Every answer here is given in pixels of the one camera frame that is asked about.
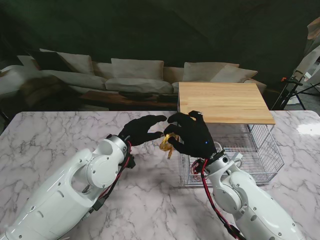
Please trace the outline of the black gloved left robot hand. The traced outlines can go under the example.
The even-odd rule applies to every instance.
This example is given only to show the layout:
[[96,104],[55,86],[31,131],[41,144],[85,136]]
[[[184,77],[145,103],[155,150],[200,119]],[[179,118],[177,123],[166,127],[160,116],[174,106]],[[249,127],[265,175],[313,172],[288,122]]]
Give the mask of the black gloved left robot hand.
[[162,136],[161,131],[148,132],[157,123],[165,122],[164,115],[146,115],[128,122],[118,134],[125,143],[130,142],[132,146],[139,146],[149,141],[157,140]]

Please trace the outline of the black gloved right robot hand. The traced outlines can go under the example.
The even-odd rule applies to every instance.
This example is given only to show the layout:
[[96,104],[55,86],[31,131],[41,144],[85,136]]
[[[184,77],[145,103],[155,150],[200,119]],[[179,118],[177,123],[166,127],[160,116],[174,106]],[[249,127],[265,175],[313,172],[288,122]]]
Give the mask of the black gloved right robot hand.
[[210,159],[217,153],[213,138],[204,121],[203,114],[191,111],[188,114],[177,112],[171,115],[167,122],[169,125],[164,134],[175,134],[181,142],[170,137],[168,142],[181,154],[195,158]]

